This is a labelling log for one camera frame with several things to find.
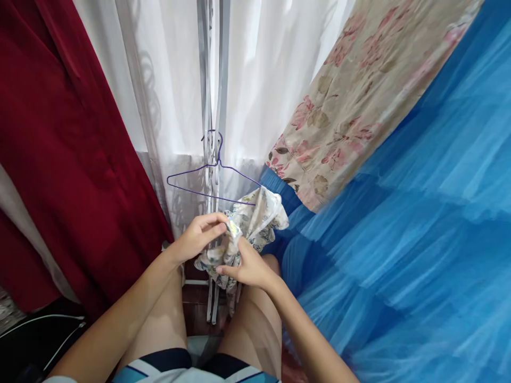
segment thigh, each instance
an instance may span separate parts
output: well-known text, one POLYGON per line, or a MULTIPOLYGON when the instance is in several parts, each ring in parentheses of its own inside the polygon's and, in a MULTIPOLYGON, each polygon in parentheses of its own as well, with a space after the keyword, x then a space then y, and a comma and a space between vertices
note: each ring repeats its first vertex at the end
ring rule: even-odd
MULTIPOLYGON (((278 262, 273 255, 263 258, 279 273, 278 262)), ((238 358, 280 379, 282 322, 273 302, 263 290, 243 287, 240 303, 218 352, 238 358)))
POLYGON ((142 356, 168 348, 187 348, 180 268, 172 273, 163 293, 122 357, 118 371, 142 356))

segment knee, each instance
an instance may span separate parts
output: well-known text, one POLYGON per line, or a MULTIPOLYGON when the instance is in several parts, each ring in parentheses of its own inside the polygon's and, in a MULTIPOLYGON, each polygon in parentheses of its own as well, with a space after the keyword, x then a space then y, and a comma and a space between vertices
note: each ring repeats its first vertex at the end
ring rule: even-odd
POLYGON ((266 262, 268 266, 278 275, 281 275, 281 268, 278 265, 278 260, 272 254, 266 254, 262 256, 262 259, 266 262))

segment ruffled tulle layer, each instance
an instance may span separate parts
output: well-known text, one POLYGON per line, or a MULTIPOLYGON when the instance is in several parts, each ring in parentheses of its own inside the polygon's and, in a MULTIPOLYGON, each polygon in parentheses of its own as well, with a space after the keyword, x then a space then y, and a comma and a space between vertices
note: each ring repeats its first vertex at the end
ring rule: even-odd
POLYGON ((510 20, 511 4, 485 2, 414 110, 320 213, 262 176, 290 218, 267 251, 363 382, 511 381, 510 20))

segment red velvet fabric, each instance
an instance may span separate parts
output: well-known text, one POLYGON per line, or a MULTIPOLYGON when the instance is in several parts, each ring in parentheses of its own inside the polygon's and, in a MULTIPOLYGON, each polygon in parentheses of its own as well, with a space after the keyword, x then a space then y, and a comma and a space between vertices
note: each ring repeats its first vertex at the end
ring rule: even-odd
POLYGON ((44 307, 60 297, 41 257, 12 221, 0 210, 0 285, 21 311, 44 307), (9 272, 3 272, 6 266, 9 272))
POLYGON ((0 162, 96 317, 172 234, 72 0, 1 1, 0 44, 0 162))

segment person's left hand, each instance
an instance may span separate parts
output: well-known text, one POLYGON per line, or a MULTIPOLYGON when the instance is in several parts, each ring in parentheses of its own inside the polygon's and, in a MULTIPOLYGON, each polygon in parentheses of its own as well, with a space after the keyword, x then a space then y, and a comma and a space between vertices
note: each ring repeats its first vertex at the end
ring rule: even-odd
POLYGON ((199 215, 165 252, 170 252, 172 260, 181 264, 195 257, 208 243, 225 233, 228 221, 229 218, 223 213, 199 215))

